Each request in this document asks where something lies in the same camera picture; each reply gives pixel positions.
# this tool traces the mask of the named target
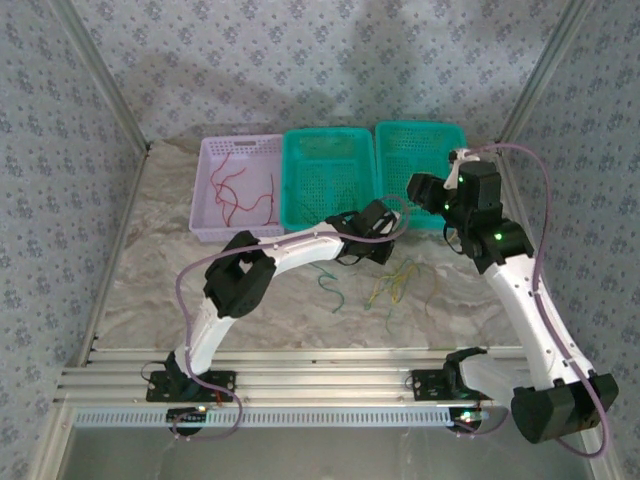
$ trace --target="patterned wallpaper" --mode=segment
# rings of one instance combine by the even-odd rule
[[[566,0],[75,0],[149,140],[380,120],[499,134]]]
[[[0,478],[79,347],[138,152],[44,0],[0,2]]]
[[[551,167],[546,274],[583,351],[620,386],[611,417],[628,478],[640,478],[639,65],[640,3],[596,2],[520,138]],[[514,167],[539,230],[541,176]]]

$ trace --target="plastic basket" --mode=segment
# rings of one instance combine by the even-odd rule
[[[282,209],[287,230],[362,210],[378,196],[371,133],[364,128],[307,128],[284,135]]]
[[[409,202],[407,185],[414,173],[449,175],[449,152],[466,147],[457,125],[428,122],[381,122],[376,125],[376,162],[381,195],[394,194]],[[399,208],[391,201],[390,206]],[[440,229],[442,217],[412,208],[410,228]]]
[[[223,204],[216,203],[216,190],[211,183],[211,175],[229,153],[231,155],[224,168],[216,172],[214,183],[222,182],[228,175],[244,168],[241,175],[229,178],[226,184],[236,192],[238,204],[250,208],[261,195],[271,193],[273,177],[274,205],[271,221],[277,222],[277,225],[265,225],[269,219],[271,202],[269,198],[263,198],[249,212],[237,209],[231,218],[231,226],[226,226],[222,217]],[[282,235],[284,229],[279,224],[281,175],[282,135],[205,138],[200,147],[189,229],[201,242],[227,241],[243,230],[251,231],[256,237]],[[221,192],[222,198],[235,201],[233,194],[227,189],[223,188]],[[232,209],[233,207],[226,207],[227,217]]]

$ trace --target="green plastic basket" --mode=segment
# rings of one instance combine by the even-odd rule
[[[378,191],[402,197],[410,207],[407,185],[414,173],[449,175],[449,152],[466,147],[464,131],[457,125],[429,122],[382,122],[376,125]],[[399,209],[399,202],[389,206]],[[444,220],[425,210],[411,208],[410,228],[441,229]]]
[[[280,221],[287,230],[303,230],[331,215],[362,210],[377,197],[368,130],[306,128],[285,133]]]

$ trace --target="red wire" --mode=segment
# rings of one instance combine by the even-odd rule
[[[233,188],[231,188],[229,185],[226,184],[227,180],[229,180],[230,178],[233,177],[237,177],[239,175],[242,175],[245,170],[246,167],[243,168],[242,170],[240,170],[237,173],[231,174],[231,175],[227,175],[224,180],[222,180],[222,183],[215,183],[213,180],[213,177],[215,176],[216,173],[218,173],[220,170],[222,170],[224,168],[224,166],[226,165],[227,161],[229,160],[231,156],[231,152],[227,153],[227,156],[225,157],[224,161],[222,162],[222,164],[213,171],[213,173],[211,174],[211,177],[209,178],[209,182],[211,183],[211,186],[213,187],[213,189],[216,192],[216,204],[220,204],[222,202],[222,219],[225,223],[225,225],[227,227],[231,226],[231,218],[233,217],[233,215],[235,214],[237,209],[242,210],[243,212],[250,212],[252,210],[254,210],[257,206],[258,203],[260,202],[260,200],[262,200],[263,198],[266,197],[270,197],[271,198],[271,202],[270,202],[270,211],[269,211],[269,219],[267,220],[267,222],[264,225],[277,225],[277,222],[272,222],[271,218],[273,217],[273,204],[274,204],[274,194],[275,194],[275,186],[273,183],[273,174],[271,174],[271,193],[265,193],[264,195],[261,195],[260,197],[258,197],[258,199],[255,201],[255,203],[250,207],[250,208],[245,208],[240,206],[239,200],[238,200],[238,195],[236,194],[235,190]],[[225,200],[224,198],[221,197],[221,193],[222,193],[222,187],[226,188],[227,190],[229,190],[231,192],[231,194],[234,197],[235,202],[231,203],[227,200]],[[226,211],[226,206],[227,205],[233,205],[233,210],[231,211],[231,214],[225,218],[225,211]]]

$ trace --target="purple basket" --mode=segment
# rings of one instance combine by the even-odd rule
[[[269,198],[260,200],[256,208],[244,212],[237,209],[227,227],[223,218],[223,204],[216,203],[216,190],[211,175],[230,154],[224,167],[214,176],[213,183],[222,182],[225,177],[240,172],[237,177],[226,182],[238,196],[238,204],[251,207],[261,195],[271,193],[273,177],[273,214],[269,219],[271,202]],[[275,237],[284,233],[280,225],[280,184],[282,176],[282,135],[247,135],[237,137],[211,137],[202,140],[196,183],[191,202],[189,229],[201,242],[227,241],[243,230],[249,230],[256,237]],[[235,202],[233,194],[223,188],[220,196]],[[224,210],[228,218],[233,207]]]

